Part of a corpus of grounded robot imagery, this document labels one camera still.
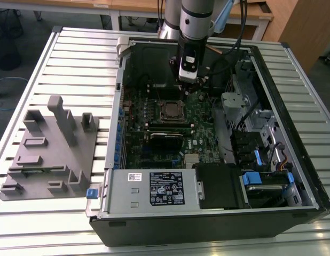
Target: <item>sticker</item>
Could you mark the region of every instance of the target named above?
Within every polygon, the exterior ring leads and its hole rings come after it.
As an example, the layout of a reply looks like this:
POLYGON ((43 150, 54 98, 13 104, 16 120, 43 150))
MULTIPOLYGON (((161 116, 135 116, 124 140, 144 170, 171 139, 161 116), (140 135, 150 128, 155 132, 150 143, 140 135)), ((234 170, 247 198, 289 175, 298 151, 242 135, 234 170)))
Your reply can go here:
POLYGON ((153 206, 185 204, 182 173, 151 172, 150 203, 153 206))
POLYGON ((128 173, 128 181, 141 181, 142 174, 141 173, 128 173))
POLYGON ((109 8, 109 6, 106 5, 106 4, 94 4, 94 7, 99 7, 99 8, 109 8))
POLYGON ((266 16, 260 16, 259 17, 260 20, 271 20, 271 17, 266 17, 266 16))

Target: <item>metal bracket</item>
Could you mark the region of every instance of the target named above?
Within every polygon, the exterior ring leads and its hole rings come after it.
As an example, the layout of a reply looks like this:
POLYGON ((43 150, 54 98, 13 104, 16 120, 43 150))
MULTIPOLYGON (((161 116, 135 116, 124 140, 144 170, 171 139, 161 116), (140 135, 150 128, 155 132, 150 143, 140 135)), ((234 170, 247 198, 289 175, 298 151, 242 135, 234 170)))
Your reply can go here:
POLYGON ((198 199, 200 201, 206 199, 206 197, 204 195, 204 187, 203 187, 202 181, 197 182, 197 193, 198 193, 198 199))
POLYGON ((129 36, 120 36, 117 39, 116 52, 119 58, 127 54, 127 49, 129 48, 129 36))

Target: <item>blue tab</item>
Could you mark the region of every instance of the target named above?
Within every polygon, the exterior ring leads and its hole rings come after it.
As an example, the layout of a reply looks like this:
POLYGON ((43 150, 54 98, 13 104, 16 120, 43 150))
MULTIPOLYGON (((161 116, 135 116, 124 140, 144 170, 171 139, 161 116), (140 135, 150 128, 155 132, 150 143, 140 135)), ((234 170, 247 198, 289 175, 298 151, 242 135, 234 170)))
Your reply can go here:
POLYGON ((247 176, 245 174, 242 175, 242 180, 243 180, 243 184, 245 184, 245 185, 249 184, 249 181, 248 181, 247 176))
POLYGON ((99 190, 94 189, 94 188, 88 188, 86 197, 87 197, 87 199, 97 199, 97 198, 99 198, 99 190))
POLYGON ((116 161, 116 162, 119 161, 119 155, 118 155, 118 154, 115 154, 115 155, 114 155, 114 161, 116 161))
POLYGON ((291 172, 289 172, 287 174, 287 178, 288 178, 289 183, 294 183, 294 177, 293 177, 293 174, 291 172))
POLYGON ((246 172, 244 175, 242 175, 242 179, 245 185, 262 184, 260 173, 258 172, 246 172))
POLYGON ((261 161, 261 158, 260 158, 259 151, 258 150, 255 150, 254 153, 255 153, 255 156, 256 156, 257 165, 258 166, 261 166, 262 165, 262 161, 261 161))

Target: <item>warning label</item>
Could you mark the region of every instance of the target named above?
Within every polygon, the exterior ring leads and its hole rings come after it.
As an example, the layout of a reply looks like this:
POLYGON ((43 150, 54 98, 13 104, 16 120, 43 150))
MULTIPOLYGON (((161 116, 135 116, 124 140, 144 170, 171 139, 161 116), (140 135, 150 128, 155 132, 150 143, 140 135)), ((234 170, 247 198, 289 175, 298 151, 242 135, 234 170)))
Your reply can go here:
POLYGON ((182 173, 151 172, 150 203, 153 206, 185 204, 182 173))

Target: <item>black trash bin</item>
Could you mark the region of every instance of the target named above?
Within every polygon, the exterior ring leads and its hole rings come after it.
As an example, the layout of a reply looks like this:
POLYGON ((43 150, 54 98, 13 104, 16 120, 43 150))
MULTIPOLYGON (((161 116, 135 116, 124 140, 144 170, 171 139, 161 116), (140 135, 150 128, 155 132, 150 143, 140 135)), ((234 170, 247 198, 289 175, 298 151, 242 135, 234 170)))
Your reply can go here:
POLYGON ((0 9, 0 27, 9 39, 16 39, 24 33, 17 10, 0 9))
POLYGON ((17 68, 21 63, 21 56, 14 43, 14 39, 17 36, 14 29, 3 29, 0 25, 0 69, 12 70, 17 68))

